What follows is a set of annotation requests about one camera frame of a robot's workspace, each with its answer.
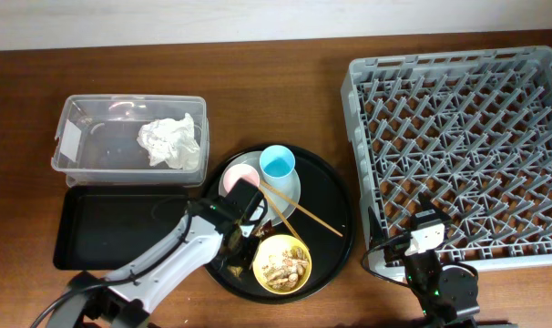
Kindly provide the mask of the peanut shell food scraps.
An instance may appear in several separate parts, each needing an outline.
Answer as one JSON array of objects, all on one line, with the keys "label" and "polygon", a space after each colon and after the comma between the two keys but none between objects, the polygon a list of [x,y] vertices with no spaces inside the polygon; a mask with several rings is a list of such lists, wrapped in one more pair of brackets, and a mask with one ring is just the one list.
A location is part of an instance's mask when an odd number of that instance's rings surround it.
[{"label": "peanut shell food scraps", "polygon": [[289,292],[300,284],[307,273],[309,261],[299,247],[269,256],[267,265],[262,267],[262,274],[269,288],[279,292]]}]

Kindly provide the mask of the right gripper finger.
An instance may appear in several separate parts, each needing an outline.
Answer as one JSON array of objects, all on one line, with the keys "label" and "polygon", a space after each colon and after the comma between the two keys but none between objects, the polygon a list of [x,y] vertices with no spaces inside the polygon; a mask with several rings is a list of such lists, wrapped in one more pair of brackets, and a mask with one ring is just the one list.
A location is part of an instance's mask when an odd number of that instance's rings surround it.
[{"label": "right gripper finger", "polygon": [[368,208],[368,218],[369,218],[369,246],[374,247],[385,240],[385,235],[383,233],[382,226],[380,224],[379,218],[375,214],[373,207]]},{"label": "right gripper finger", "polygon": [[450,221],[450,216],[446,214],[444,211],[442,211],[440,208],[435,206],[432,203],[431,198],[427,196],[425,193],[420,193],[418,195],[418,200],[424,212],[431,211],[441,221]]}]

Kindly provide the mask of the white tissue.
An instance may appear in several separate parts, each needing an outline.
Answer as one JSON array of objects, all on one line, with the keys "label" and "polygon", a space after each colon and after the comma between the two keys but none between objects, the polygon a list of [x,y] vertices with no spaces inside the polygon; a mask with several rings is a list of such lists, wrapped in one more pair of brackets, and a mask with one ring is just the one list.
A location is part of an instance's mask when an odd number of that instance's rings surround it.
[{"label": "white tissue", "polygon": [[194,170],[199,166],[200,145],[189,113],[180,120],[163,118],[143,125],[137,142],[148,152],[150,167],[162,162],[171,169]]}]

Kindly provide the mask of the pink plastic cup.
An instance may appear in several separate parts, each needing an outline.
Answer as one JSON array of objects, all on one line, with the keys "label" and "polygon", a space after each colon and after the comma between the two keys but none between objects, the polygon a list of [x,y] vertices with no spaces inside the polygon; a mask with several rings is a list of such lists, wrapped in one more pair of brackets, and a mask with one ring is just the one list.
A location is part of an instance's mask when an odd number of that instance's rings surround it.
[{"label": "pink plastic cup", "polygon": [[241,163],[227,169],[223,177],[223,188],[226,192],[230,192],[240,179],[246,180],[255,187],[259,187],[261,184],[260,175],[257,170],[251,165]]}]

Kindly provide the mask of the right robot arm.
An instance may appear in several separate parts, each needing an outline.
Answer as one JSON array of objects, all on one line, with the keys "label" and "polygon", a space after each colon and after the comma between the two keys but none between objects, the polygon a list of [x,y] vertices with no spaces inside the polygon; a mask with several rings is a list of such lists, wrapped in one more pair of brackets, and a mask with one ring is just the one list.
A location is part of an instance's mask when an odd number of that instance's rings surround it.
[{"label": "right robot arm", "polygon": [[478,271],[464,263],[443,265],[435,249],[443,244],[446,225],[452,221],[431,199],[421,193],[422,209],[410,218],[410,228],[401,235],[374,245],[367,252],[404,265],[406,282],[423,310],[421,327],[476,327]]}]

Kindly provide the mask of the gold snack wrapper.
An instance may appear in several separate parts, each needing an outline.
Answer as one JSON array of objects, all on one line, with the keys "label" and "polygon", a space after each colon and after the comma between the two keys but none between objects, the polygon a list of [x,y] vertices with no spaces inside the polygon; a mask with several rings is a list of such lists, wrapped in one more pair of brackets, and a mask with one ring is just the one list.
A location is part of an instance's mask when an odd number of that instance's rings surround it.
[{"label": "gold snack wrapper", "polygon": [[249,271],[264,235],[264,225],[255,226],[248,236],[239,229],[234,231],[221,251],[222,264],[234,277]]}]

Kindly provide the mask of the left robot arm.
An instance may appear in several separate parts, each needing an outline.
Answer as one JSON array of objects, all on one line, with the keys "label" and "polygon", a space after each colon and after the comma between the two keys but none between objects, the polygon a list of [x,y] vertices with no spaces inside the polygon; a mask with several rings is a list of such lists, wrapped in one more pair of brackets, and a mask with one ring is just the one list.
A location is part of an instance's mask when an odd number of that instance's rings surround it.
[{"label": "left robot arm", "polygon": [[98,278],[81,272],[32,325],[147,327],[157,306],[191,273],[241,252],[268,211],[261,189],[239,179],[225,196],[188,200],[178,225],[128,264]]}]

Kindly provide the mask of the wooden chopstick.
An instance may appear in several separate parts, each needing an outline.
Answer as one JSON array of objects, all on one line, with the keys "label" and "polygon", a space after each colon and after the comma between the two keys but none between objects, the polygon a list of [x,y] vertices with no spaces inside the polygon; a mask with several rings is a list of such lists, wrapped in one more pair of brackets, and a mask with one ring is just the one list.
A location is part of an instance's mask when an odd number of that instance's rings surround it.
[{"label": "wooden chopstick", "polygon": [[336,230],[335,228],[333,228],[331,225],[329,225],[328,223],[326,223],[324,220],[320,219],[319,217],[317,217],[316,215],[314,215],[313,213],[311,213],[310,211],[308,211],[307,209],[305,209],[303,206],[301,206],[299,203],[293,201],[291,198],[289,198],[288,196],[286,196],[285,194],[281,193],[279,190],[276,190],[275,188],[273,188],[271,185],[269,185],[267,182],[261,180],[260,184],[266,188],[267,190],[271,191],[272,193],[276,194],[278,197],[282,198],[283,200],[286,200],[288,203],[290,203],[293,207],[295,207],[297,210],[303,212],[304,214],[306,214],[307,216],[309,216],[310,218],[312,218],[313,220],[317,221],[318,223],[320,223],[323,227],[327,228],[329,231],[332,231],[333,233],[335,233],[336,235],[340,236],[340,237],[343,237],[343,235],[338,231]]},{"label": "wooden chopstick", "polygon": [[284,225],[289,229],[289,231],[292,233],[292,235],[298,239],[299,241],[303,241],[302,238],[300,237],[300,235],[297,233],[297,231],[290,225],[290,223],[287,221],[287,219],[283,216],[283,214],[281,213],[281,211],[277,208],[277,206],[275,205],[275,203],[273,202],[273,200],[268,196],[268,194],[263,191],[262,192],[264,198],[266,199],[266,201],[269,203],[269,205],[272,207],[272,209],[275,211],[275,213],[277,214],[277,216],[281,219],[281,221],[284,223]]}]

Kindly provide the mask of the blue plastic cup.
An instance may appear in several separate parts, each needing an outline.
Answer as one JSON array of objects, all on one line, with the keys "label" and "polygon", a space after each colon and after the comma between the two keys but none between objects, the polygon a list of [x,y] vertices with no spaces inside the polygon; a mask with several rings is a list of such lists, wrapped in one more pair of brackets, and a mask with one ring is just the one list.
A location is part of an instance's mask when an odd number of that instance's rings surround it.
[{"label": "blue plastic cup", "polygon": [[262,177],[274,188],[284,187],[291,182],[295,163],[293,153],[283,145],[268,146],[260,155]]}]

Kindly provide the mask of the yellow bowl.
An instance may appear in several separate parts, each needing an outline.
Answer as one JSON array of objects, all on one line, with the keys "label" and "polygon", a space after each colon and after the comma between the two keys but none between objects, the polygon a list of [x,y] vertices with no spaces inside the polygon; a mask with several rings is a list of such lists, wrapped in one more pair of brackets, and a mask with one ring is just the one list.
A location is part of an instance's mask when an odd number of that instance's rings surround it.
[{"label": "yellow bowl", "polygon": [[[279,292],[269,288],[266,284],[266,279],[262,274],[262,267],[268,264],[270,255],[281,254],[283,251],[294,247],[301,248],[307,255],[309,261],[307,273],[301,278],[300,284],[289,292]],[[257,282],[265,290],[278,295],[288,295],[294,292],[298,292],[309,280],[312,273],[312,257],[309,253],[309,249],[302,241],[299,241],[298,239],[290,235],[274,235],[260,243],[260,246],[252,263],[252,271]]]}]

